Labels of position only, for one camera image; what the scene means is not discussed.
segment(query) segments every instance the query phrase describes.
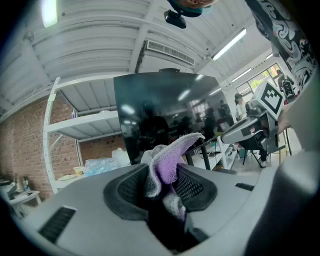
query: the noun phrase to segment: fluorescent light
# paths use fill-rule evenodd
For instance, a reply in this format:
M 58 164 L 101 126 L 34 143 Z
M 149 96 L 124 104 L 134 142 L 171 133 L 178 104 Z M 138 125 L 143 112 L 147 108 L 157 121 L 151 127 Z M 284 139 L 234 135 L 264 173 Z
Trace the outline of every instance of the fluorescent light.
M 235 79 L 231 80 L 233 83 L 234 81 L 238 80 L 240 77 L 244 76 L 246 73 L 250 72 L 252 68 L 250 67 L 248 70 L 244 71 L 241 75 L 238 75 Z
M 215 91 L 211 92 L 209 95 L 215 94 L 215 93 L 217 93 L 217 92 L 219 92 L 219 91 L 221 91 L 221 90 L 222 90 L 222 89 L 219 88 L 218 90 L 215 90 Z
M 237 34 L 225 47 L 223 47 L 216 55 L 213 56 L 213 60 L 216 61 L 219 59 L 223 54 L 226 53 L 232 46 L 236 44 L 241 38 L 243 38 L 247 34 L 247 30 L 244 28 L 241 30 L 239 34 Z
M 204 75 L 203 74 L 199 74 L 197 77 L 196 77 L 196 81 L 199 81 L 199 80 L 201 80 L 202 78 L 204 77 Z
M 122 105 L 121 109 L 129 115 L 133 115 L 135 113 L 135 110 L 132 108 L 132 106 L 127 104 Z
M 274 55 L 274 54 L 273 54 L 273 53 L 271 53 L 270 55 L 268 55 L 268 56 L 265 58 L 265 60 L 267 60 L 267 59 L 271 58 L 273 55 Z
M 180 94 L 178 101 L 182 101 L 185 97 L 188 96 L 188 94 L 190 93 L 190 90 L 185 90 L 183 93 Z
M 41 1 L 41 16 L 43 26 L 48 28 L 58 22 L 57 18 L 57 1 L 42 0 Z

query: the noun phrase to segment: clear plastic wrap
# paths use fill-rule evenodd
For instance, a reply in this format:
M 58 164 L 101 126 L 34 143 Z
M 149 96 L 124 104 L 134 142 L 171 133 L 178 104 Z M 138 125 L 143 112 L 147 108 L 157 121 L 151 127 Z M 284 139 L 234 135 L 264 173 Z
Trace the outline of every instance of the clear plastic wrap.
M 89 159 L 85 161 L 84 176 L 92 176 L 102 174 L 111 170 L 120 168 L 121 166 L 113 158 Z
M 118 147 L 117 150 L 112 151 L 112 158 L 119 163 L 120 167 L 130 165 L 128 153 L 126 151 L 123 151 L 123 149 L 120 147 Z

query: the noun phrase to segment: purple towel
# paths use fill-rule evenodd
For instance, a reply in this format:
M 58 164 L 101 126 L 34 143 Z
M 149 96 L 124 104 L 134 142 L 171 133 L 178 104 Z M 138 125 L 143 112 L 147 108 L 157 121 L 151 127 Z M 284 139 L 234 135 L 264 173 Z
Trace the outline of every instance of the purple towel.
M 199 138 L 204 139 L 204 136 L 199 132 L 190 133 L 178 138 L 168 146 L 158 145 L 144 152 L 141 163 L 149 166 L 144 185 L 144 195 L 147 198 L 156 198 L 161 192 L 162 184 L 170 185 L 177 180 L 177 163 L 185 163 L 181 157 L 182 154 Z M 168 212 L 184 220 L 185 208 L 173 188 L 163 197 L 162 202 Z

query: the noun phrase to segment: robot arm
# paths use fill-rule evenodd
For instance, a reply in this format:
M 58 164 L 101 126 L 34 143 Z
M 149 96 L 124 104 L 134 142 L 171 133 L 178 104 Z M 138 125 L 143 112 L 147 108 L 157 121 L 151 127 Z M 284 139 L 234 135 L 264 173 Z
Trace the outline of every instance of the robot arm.
M 247 117 L 221 135 L 223 143 L 239 142 L 245 149 L 264 149 L 268 154 L 283 147 L 278 146 L 278 117 L 284 106 L 284 96 L 265 81 L 255 91 L 245 107 Z

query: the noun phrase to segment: window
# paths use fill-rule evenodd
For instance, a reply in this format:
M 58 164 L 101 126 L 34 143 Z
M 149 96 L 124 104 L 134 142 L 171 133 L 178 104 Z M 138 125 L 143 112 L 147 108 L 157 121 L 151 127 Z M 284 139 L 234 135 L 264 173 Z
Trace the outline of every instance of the window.
M 240 93 L 241 95 L 245 95 L 247 93 L 251 93 L 251 88 L 249 86 L 249 84 L 246 82 L 243 85 L 240 85 L 239 87 L 236 88 L 236 90 L 238 91 L 238 93 Z
M 281 69 L 278 66 L 278 64 L 274 64 L 273 66 L 269 67 L 267 70 L 270 73 L 270 75 L 272 76 L 272 78 L 275 78 L 278 76 L 277 70 L 281 70 Z
M 279 76 L 278 76 L 277 70 L 281 70 L 281 69 L 278 66 L 278 64 L 274 64 L 268 69 L 266 69 L 265 71 L 256 75 L 254 78 L 238 86 L 236 90 L 238 91 L 239 94 L 242 95 L 243 100 L 245 102 L 248 102 L 253 97 L 258 86 L 262 84 L 264 81 L 268 81 L 274 87 L 279 88 L 278 86 Z
M 240 85 L 239 87 L 236 88 L 236 90 L 238 91 L 239 94 L 242 95 L 242 98 L 245 102 L 250 101 L 252 96 L 254 95 L 248 82 Z
M 273 76 L 273 79 L 274 79 L 276 86 L 279 87 L 278 86 L 279 75 L 277 74 L 277 70 L 281 70 L 280 67 L 277 64 L 274 64 L 273 66 L 268 68 L 268 71 L 269 70 L 276 73 L 276 76 Z
M 206 115 L 206 110 L 209 108 L 209 105 L 206 101 L 201 104 L 197 104 L 199 101 L 200 100 L 193 100 L 190 102 L 190 104 L 192 106 L 194 115 L 196 115 L 196 113 L 200 113 L 200 118 L 203 118 Z
M 258 74 L 253 79 L 249 80 L 250 87 L 253 92 L 255 92 L 260 84 L 262 84 L 264 81 L 268 81 L 273 86 L 276 86 L 274 80 L 269 75 L 269 72 L 267 70 L 263 71 L 262 73 Z

